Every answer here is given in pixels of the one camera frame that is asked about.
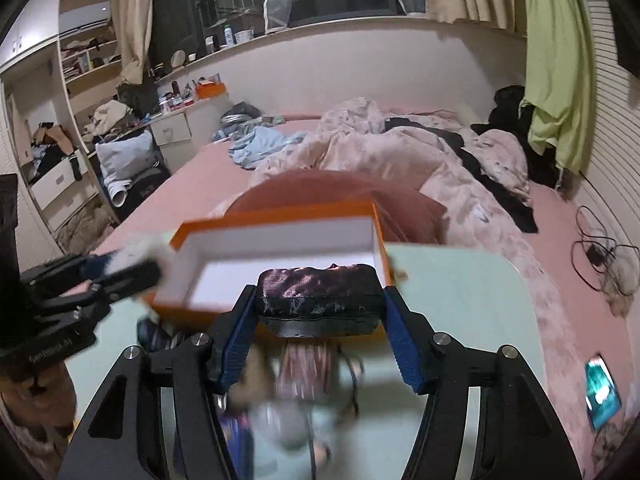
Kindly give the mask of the beige fluffy pompom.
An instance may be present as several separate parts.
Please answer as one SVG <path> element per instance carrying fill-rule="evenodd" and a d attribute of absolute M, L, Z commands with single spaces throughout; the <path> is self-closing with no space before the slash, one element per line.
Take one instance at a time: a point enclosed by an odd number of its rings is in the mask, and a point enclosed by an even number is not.
<path fill-rule="evenodd" d="M 274 396 L 274 374 L 264 349 L 252 344 L 248 350 L 240 379 L 228 393 L 228 407 L 235 411 L 249 410 Z"/>

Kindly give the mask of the black velvet pouch bag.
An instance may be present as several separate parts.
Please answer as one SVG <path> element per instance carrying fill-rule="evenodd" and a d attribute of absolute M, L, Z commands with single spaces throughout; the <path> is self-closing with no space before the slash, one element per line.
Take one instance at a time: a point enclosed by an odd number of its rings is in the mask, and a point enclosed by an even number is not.
<path fill-rule="evenodd" d="M 282 338 L 370 335 L 385 311 L 383 287 L 367 264 L 268 270 L 256 300 L 259 321 Z"/>

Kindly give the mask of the small orange box on desk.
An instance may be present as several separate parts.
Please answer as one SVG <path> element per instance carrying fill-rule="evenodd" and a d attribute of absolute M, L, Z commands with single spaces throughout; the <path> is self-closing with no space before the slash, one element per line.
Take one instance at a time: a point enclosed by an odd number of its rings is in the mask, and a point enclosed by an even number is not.
<path fill-rule="evenodd" d="M 199 100 L 208 100 L 222 96 L 227 88 L 221 82 L 204 81 L 195 86 L 195 92 Z"/>

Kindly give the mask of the white drawer cabinet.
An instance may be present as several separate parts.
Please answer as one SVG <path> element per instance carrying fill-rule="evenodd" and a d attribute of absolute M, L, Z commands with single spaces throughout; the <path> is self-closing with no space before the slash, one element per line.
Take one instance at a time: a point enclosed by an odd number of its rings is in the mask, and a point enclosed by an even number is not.
<path fill-rule="evenodd" d="M 158 146 L 186 142 L 191 139 L 191 130 L 183 113 L 157 118 L 151 122 L 150 128 Z"/>

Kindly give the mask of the pink floral duvet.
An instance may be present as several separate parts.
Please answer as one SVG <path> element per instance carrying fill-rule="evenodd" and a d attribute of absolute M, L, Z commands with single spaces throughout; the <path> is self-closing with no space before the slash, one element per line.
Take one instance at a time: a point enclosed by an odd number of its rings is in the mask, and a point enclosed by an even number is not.
<path fill-rule="evenodd" d="M 472 145 L 474 134 L 440 113 L 413 117 L 408 126 L 387 127 L 387 118 L 365 98 L 332 108 L 313 132 L 297 133 L 293 143 L 258 162 L 247 188 L 218 204 L 211 215 L 284 204 L 272 187 L 291 181 L 296 171 L 305 177 L 314 170 L 341 177 L 366 174 L 375 180 L 379 200 L 393 199 L 382 217 L 396 242 L 439 242 L 506 258 L 524 278 L 535 308 L 550 399 L 583 463 L 591 437 L 579 405 L 586 382 L 578 364 L 577 336 L 558 286 L 536 259 L 523 229 L 442 137 L 454 133 Z"/>

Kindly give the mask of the black lace fabric bundle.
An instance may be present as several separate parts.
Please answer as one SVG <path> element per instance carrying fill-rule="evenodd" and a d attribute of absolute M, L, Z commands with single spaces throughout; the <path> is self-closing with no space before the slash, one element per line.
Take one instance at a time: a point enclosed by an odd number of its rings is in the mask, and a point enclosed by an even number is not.
<path fill-rule="evenodd" d="M 137 344 L 146 353 L 175 349 L 195 334 L 195 330 L 178 330 L 152 318 L 140 318 L 137 322 Z"/>

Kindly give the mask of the clear bubble wrap bundle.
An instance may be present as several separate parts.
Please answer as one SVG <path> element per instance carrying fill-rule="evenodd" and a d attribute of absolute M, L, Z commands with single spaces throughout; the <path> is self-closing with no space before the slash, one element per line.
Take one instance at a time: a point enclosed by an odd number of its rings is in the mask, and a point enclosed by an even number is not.
<path fill-rule="evenodd" d="M 250 410 L 248 417 L 258 434 L 285 450 L 296 450 L 309 441 L 308 417 L 297 401 L 262 402 Z"/>

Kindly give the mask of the grey fluffy pompom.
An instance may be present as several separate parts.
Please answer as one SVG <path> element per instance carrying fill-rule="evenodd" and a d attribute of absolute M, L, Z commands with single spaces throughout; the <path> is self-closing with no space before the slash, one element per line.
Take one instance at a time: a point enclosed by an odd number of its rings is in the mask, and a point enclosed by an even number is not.
<path fill-rule="evenodd" d="M 115 250 L 105 266 L 106 275 L 131 268 L 136 264 L 152 261 L 165 272 L 174 262 L 176 252 L 166 240 L 157 236 L 133 238 L 123 248 Z"/>

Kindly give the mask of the orange cardboard box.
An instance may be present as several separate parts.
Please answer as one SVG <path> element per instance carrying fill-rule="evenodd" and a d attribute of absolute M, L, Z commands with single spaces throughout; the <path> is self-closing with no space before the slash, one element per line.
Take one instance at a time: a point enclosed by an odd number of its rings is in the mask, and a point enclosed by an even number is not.
<path fill-rule="evenodd" d="M 166 322 L 205 330 L 270 269 L 367 264 L 393 284 L 380 216 L 364 200 L 242 212 L 184 222 L 156 289 L 142 300 Z"/>

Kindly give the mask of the beige curtain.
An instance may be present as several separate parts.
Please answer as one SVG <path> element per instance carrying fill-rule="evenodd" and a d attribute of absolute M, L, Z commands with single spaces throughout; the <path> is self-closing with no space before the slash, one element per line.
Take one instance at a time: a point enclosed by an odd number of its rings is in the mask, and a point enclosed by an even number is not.
<path fill-rule="evenodd" d="M 153 0 L 111 0 L 111 14 L 120 49 L 125 84 L 142 84 L 152 35 Z"/>

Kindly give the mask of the black clothes pile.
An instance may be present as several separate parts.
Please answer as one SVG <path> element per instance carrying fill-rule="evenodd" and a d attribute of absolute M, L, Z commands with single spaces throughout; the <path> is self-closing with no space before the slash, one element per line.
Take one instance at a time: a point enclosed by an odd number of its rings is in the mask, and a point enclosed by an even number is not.
<path fill-rule="evenodd" d="M 495 108 L 490 112 L 486 124 L 472 124 L 470 128 L 476 134 L 490 129 L 513 133 L 514 136 L 528 135 L 534 108 L 523 103 L 525 87 L 520 84 L 504 87 L 494 96 Z"/>

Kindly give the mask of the green hanging cloth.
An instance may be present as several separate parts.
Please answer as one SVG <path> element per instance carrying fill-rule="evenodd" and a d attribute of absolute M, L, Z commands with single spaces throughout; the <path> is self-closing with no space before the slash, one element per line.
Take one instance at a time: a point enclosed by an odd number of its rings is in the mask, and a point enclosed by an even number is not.
<path fill-rule="evenodd" d="M 589 23 L 580 0 L 525 0 L 526 83 L 533 109 L 528 143 L 555 149 L 555 165 L 579 174 L 593 139 L 596 71 Z"/>

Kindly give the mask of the smartphone with lit screen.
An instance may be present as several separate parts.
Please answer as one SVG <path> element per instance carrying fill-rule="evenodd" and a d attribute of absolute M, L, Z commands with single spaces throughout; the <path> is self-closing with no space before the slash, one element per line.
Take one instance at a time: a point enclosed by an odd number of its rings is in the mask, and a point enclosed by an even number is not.
<path fill-rule="evenodd" d="M 585 364 L 587 415 L 593 431 L 600 430 L 622 408 L 620 393 L 601 353 Z"/>

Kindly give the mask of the grey white pillow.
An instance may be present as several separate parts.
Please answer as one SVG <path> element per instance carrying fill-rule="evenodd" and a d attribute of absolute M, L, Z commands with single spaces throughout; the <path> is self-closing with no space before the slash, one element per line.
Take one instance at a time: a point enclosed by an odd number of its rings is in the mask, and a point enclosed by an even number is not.
<path fill-rule="evenodd" d="M 133 138 L 96 146 L 103 183 L 114 207 L 127 199 L 134 177 L 156 163 L 154 139 L 149 130 Z"/>

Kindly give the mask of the blue metal tin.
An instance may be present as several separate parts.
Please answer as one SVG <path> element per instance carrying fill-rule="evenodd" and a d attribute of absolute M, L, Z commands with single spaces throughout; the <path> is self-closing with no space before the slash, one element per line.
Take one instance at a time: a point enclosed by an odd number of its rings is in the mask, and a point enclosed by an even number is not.
<path fill-rule="evenodd" d="M 254 478 L 254 438 L 243 414 L 219 414 L 218 420 L 232 465 L 240 480 Z"/>

